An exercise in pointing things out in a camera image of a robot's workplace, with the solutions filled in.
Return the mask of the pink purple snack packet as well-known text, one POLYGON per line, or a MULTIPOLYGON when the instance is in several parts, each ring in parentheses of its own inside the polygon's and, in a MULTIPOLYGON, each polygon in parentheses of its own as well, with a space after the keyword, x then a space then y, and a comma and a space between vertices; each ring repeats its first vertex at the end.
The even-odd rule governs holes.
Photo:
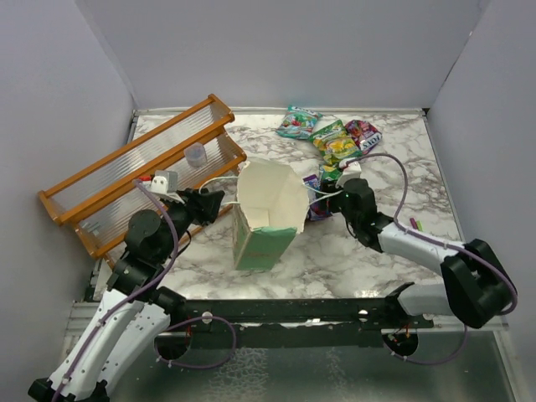
POLYGON ((344 127, 362 154, 370 152, 383 137, 383 134, 368 121, 351 120, 344 127))

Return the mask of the green paper gift bag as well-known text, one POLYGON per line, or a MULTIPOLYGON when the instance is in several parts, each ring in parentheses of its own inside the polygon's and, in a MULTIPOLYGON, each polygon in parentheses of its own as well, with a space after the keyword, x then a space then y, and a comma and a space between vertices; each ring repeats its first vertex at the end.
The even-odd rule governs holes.
POLYGON ((309 189, 290 165, 261 158, 247 160, 236 179, 233 269, 269 271, 304 230, 309 189))

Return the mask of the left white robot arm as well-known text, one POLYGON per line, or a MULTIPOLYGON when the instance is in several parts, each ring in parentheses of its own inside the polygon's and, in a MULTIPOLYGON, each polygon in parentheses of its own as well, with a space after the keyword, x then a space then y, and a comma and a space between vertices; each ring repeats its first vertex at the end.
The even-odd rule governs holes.
POLYGON ((94 316, 64 362, 49 377, 33 381, 28 395, 36 401, 109 400, 154 338, 180 328, 187 317, 184 297, 159 284, 183 253, 179 241, 189 226, 218 218, 224 191, 188 188, 160 200, 142 183, 137 187, 156 207, 130 217, 125 252, 94 316))

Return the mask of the dark green snack packet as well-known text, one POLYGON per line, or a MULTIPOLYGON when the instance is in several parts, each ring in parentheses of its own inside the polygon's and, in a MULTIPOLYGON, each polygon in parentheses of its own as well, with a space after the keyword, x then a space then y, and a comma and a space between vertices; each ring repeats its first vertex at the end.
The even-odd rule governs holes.
POLYGON ((342 175, 338 166, 320 165, 319 179, 321 182, 336 182, 342 175))

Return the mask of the teal snack packet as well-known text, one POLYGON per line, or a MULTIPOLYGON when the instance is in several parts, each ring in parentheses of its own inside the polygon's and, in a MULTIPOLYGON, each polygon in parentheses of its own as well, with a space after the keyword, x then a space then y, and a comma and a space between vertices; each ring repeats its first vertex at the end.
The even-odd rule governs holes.
POLYGON ((276 129, 276 134, 281 137, 306 140, 321 117, 320 112, 288 106, 282 123, 276 129))

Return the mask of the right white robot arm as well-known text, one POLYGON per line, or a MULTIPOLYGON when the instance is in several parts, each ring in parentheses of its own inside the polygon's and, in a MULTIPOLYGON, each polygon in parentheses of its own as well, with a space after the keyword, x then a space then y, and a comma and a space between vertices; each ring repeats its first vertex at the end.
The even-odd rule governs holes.
POLYGON ((454 242, 415 231, 379 212, 367 180, 352 178, 343 186, 324 182, 329 198, 321 206, 340 213, 349 234, 379 253, 397 255, 436 273, 440 285, 409 284, 394 292, 384 310, 393 327, 404 327, 415 315, 452 315, 471 328, 483 327, 506 313, 517 290, 492 247, 474 239, 454 242))

